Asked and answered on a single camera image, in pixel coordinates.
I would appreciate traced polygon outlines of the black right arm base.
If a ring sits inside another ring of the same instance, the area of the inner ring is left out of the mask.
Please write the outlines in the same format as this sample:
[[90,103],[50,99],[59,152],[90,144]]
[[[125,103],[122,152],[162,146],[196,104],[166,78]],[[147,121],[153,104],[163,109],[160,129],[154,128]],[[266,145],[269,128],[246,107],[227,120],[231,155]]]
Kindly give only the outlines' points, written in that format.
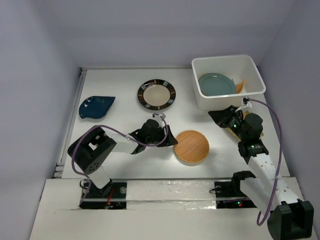
[[209,192],[216,197],[217,209],[250,209],[255,204],[240,190],[241,181],[256,176],[251,171],[239,171],[229,181],[215,181]]

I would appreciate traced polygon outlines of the fish shaped woven plate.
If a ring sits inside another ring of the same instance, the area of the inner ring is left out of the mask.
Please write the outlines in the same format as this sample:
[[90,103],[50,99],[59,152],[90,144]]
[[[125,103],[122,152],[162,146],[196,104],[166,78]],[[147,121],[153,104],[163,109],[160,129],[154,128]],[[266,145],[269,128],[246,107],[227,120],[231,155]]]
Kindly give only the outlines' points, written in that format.
[[242,82],[240,82],[240,83],[238,83],[238,84],[236,85],[236,93],[237,93],[237,94],[242,93],[242,91],[243,91],[244,88],[245,88],[246,82],[247,82],[247,80],[244,79]]

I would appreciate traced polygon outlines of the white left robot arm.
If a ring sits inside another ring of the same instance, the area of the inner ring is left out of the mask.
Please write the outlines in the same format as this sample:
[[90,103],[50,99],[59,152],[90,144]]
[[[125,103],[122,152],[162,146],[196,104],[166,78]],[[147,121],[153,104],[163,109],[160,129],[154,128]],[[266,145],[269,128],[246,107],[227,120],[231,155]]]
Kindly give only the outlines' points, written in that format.
[[67,154],[73,171],[89,179],[94,193],[104,198],[110,194],[112,180],[102,164],[112,152],[137,155],[146,148],[177,144],[170,126],[162,117],[155,116],[128,134],[106,125],[95,125],[69,146]]

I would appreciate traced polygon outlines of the grey blue round plate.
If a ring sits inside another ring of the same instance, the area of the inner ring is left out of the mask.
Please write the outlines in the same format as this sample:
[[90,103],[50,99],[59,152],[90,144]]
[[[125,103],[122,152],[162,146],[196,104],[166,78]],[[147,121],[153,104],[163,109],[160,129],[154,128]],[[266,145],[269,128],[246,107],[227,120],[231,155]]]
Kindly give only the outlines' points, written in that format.
[[237,93],[233,80],[220,73],[206,73],[198,79],[198,84],[202,94],[207,97]]

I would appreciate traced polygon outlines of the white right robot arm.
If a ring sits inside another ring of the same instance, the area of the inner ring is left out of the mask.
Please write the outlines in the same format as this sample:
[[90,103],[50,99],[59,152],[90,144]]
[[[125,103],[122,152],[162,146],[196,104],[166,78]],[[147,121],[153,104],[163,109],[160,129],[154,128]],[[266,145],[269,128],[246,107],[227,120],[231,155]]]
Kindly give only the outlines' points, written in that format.
[[255,113],[244,114],[231,105],[208,112],[214,123],[228,129],[239,140],[238,152],[249,170],[235,172],[230,181],[216,181],[217,198],[248,198],[259,209],[274,240],[298,240],[312,236],[314,207],[299,198],[279,174],[262,141],[263,120]]

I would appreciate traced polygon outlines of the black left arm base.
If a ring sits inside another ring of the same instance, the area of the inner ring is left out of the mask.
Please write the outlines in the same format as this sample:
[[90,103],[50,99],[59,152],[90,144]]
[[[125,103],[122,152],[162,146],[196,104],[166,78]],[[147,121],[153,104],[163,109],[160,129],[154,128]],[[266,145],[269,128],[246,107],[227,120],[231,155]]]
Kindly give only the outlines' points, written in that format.
[[79,182],[82,193],[79,207],[84,210],[125,210],[127,208],[127,182],[108,183],[98,189],[87,179]]

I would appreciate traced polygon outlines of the round orange woven plate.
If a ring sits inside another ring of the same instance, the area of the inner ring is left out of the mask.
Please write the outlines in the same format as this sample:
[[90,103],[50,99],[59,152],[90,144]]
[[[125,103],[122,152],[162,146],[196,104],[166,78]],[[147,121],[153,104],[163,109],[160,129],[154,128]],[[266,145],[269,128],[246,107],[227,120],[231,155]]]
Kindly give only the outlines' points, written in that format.
[[176,136],[178,144],[173,149],[177,159],[187,166],[201,164],[209,155],[210,144],[199,131],[185,130]]

